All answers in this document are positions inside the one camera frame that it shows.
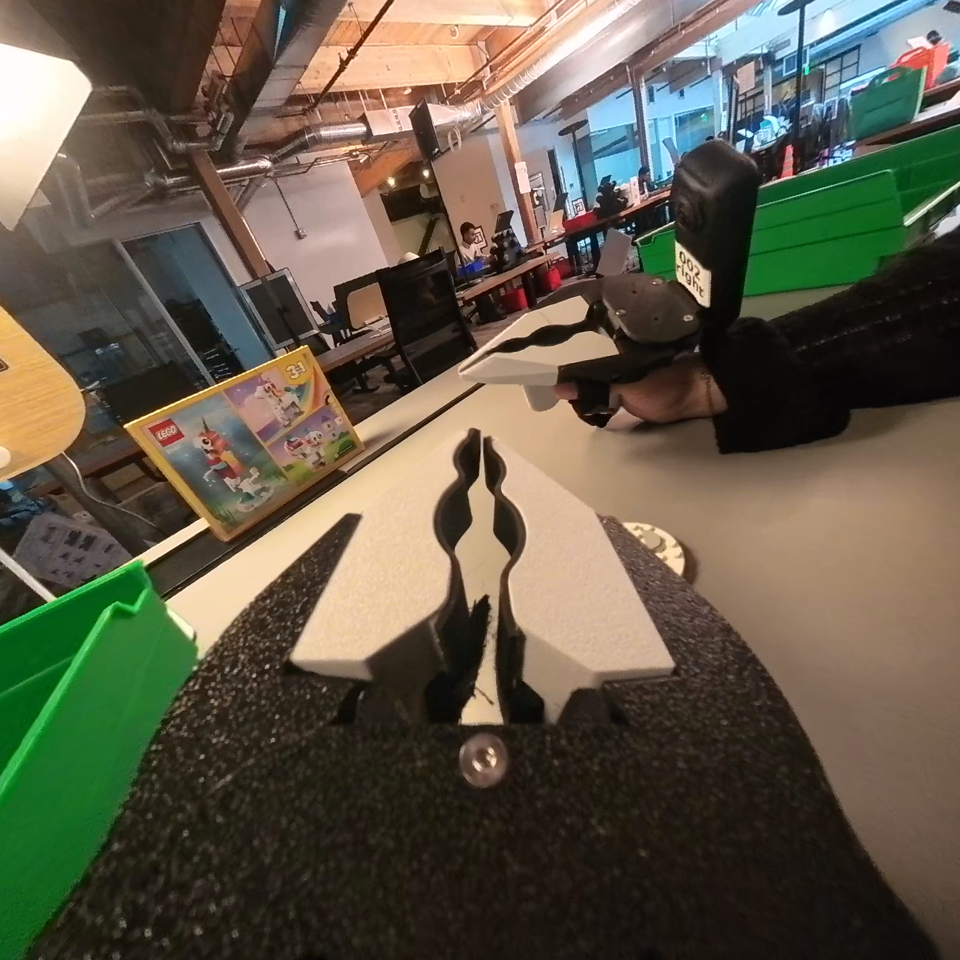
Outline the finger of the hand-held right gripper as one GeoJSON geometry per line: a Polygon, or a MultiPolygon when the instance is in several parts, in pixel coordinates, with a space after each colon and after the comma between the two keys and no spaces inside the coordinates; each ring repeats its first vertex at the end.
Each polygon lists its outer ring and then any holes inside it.
{"type": "Polygon", "coordinates": [[[595,304],[582,296],[546,305],[524,315],[502,336],[498,346],[561,346],[576,338],[586,342],[599,339],[602,331],[596,319],[595,304]]]}
{"type": "Polygon", "coordinates": [[[546,412],[559,402],[555,387],[562,367],[616,357],[618,349],[610,337],[583,331],[560,343],[525,345],[515,351],[492,343],[465,360],[458,374],[467,383],[518,386],[532,411],[546,412]]]}

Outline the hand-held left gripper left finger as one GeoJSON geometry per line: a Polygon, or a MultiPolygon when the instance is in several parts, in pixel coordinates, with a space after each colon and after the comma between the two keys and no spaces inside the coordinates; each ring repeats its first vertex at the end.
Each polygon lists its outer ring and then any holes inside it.
{"type": "Polygon", "coordinates": [[[457,723],[481,640],[455,549],[473,523],[481,434],[429,450],[361,513],[290,654],[295,668],[395,698],[414,721],[457,723]]]}

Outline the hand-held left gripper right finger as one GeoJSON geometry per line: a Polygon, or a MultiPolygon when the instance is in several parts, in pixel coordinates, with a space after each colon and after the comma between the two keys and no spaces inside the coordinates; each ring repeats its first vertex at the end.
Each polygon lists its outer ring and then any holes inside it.
{"type": "Polygon", "coordinates": [[[500,578],[495,679],[508,724],[555,724],[581,694],[658,681],[675,661],[596,511],[493,437],[483,439],[500,578]]]}

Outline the white round lego plate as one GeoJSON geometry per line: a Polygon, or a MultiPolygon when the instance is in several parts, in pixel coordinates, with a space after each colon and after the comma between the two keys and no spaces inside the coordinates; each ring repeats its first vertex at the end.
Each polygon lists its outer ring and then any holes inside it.
{"type": "Polygon", "coordinates": [[[621,521],[621,525],[669,570],[687,582],[695,581],[697,576],[695,559],[678,538],[648,523],[621,521]]]}

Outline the green plastic bin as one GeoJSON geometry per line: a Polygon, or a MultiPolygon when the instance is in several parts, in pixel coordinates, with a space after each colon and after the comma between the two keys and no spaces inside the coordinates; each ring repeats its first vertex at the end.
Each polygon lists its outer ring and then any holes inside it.
{"type": "Polygon", "coordinates": [[[26,955],[98,856],[198,658],[141,561],[2,627],[3,959],[26,955]]]}
{"type": "Polygon", "coordinates": [[[879,270],[905,237],[891,170],[768,199],[755,214],[744,296],[851,285],[879,270]]]}
{"type": "Polygon", "coordinates": [[[959,131],[952,126],[760,189],[754,226],[791,243],[860,234],[916,234],[958,202],[959,131]]]}

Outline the person's right forearm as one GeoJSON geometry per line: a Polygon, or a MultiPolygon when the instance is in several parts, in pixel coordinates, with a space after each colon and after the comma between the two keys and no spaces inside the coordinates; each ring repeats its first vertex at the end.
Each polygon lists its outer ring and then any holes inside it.
{"type": "Polygon", "coordinates": [[[845,291],[704,337],[726,402],[722,454],[833,438],[851,414],[959,396],[959,229],[895,257],[845,291]]]}

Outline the yellow lego set box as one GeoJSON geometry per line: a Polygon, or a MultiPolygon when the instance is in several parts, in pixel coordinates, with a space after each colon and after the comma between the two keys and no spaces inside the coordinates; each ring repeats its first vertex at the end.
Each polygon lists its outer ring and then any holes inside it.
{"type": "Polygon", "coordinates": [[[124,427],[225,543],[365,450],[307,346],[124,427]]]}

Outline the person's right hand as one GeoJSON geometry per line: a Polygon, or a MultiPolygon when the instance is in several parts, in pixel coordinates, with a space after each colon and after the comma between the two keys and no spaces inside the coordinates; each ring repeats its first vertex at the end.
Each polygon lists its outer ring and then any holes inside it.
{"type": "Polygon", "coordinates": [[[728,410],[710,370],[696,357],[659,367],[638,381],[616,385],[613,391],[630,415],[654,426],[712,419],[728,410]]]}

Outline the black hanging screen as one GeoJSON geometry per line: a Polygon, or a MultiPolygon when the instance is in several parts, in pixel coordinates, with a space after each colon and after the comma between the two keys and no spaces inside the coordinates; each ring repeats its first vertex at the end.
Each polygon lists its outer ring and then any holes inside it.
{"type": "Polygon", "coordinates": [[[409,121],[416,146],[426,162],[433,163],[443,153],[437,127],[431,114],[433,104],[424,99],[418,101],[409,113],[409,121]]]}

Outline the white light panel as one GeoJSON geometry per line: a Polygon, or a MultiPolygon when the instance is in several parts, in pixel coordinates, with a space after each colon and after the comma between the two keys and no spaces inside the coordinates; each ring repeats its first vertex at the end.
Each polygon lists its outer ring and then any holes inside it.
{"type": "Polygon", "coordinates": [[[90,97],[72,61],[1,44],[1,224],[14,230],[90,97]]]}

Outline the silver ventilation duct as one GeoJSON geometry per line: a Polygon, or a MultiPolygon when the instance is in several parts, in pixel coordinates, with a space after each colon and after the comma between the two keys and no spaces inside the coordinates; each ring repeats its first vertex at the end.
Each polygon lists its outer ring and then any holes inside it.
{"type": "MultiPolygon", "coordinates": [[[[505,102],[499,94],[487,94],[462,104],[439,104],[430,102],[430,112],[435,122],[438,138],[462,134],[467,128],[478,124],[485,116],[505,102]]],[[[269,146],[265,153],[259,153],[252,159],[236,159],[221,168],[220,176],[227,182],[245,182],[251,179],[266,178],[274,173],[279,164],[301,154],[332,149],[335,147],[356,148],[395,141],[416,140],[409,121],[413,106],[388,107],[365,112],[360,119],[338,124],[311,123],[297,127],[291,134],[269,146]]],[[[216,117],[218,123],[211,126],[212,134],[205,139],[178,140],[168,135],[166,127],[156,136],[166,154],[179,153],[182,156],[192,154],[219,153],[225,149],[231,156],[241,151],[247,137],[241,134],[239,147],[232,140],[234,126],[237,123],[229,111],[223,118],[216,117]]],[[[148,196],[165,196],[178,192],[190,192],[199,189],[198,183],[189,173],[163,173],[149,170],[142,175],[142,184],[147,188],[148,196]]]]}

